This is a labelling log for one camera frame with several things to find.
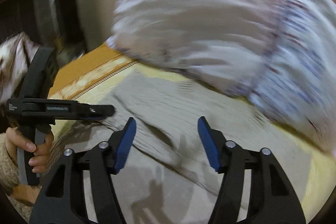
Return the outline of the fuzzy beige sleeve forearm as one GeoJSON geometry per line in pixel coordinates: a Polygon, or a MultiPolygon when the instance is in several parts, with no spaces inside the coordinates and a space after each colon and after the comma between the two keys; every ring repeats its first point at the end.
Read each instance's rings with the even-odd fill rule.
{"type": "Polygon", "coordinates": [[[5,196],[9,200],[10,205],[14,207],[15,211],[19,213],[19,215],[27,223],[30,219],[33,208],[11,197],[13,189],[19,184],[18,167],[9,157],[5,141],[6,135],[1,134],[1,188],[3,189],[5,196]]]}

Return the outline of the person's left hand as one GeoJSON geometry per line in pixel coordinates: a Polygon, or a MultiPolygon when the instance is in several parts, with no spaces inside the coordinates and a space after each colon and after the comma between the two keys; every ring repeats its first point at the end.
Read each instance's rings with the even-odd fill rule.
{"type": "Polygon", "coordinates": [[[25,138],[17,128],[7,128],[5,136],[7,153],[15,163],[17,163],[17,149],[21,148],[23,151],[34,154],[29,160],[29,166],[33,168],[33,173],[43,173],[46,171],[52,142],[54,141],[52,131],[45,134],[45,141],[40,145],[36,145],[25,138]]]}

